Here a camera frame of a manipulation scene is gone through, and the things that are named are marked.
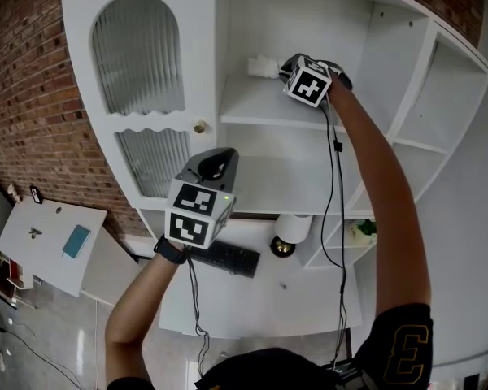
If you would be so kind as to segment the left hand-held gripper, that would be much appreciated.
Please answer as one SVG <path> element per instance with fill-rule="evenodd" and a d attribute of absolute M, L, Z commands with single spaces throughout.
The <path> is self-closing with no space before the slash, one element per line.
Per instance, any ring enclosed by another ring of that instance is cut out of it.
<path fill-rule="evenodd" d="M 233 194 L 239 153 L 215 148 L 195 154 L 172 179 L 165 209 L 167 239 L 208 249 L 236 203 Z"/>

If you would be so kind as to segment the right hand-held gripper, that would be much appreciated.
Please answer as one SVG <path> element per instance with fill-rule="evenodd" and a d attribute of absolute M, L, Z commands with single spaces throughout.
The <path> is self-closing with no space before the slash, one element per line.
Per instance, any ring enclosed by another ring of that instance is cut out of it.
<path fill-rule="evenodd" d="M 333 77 L 352 90 L 352 83 L 336 63 L 315 60 L 305 54 L 289 58 L 279 69 L 279 78 L 285 84 L 283 93 L 311 107 L 317 108 L 327 94 Z"/>

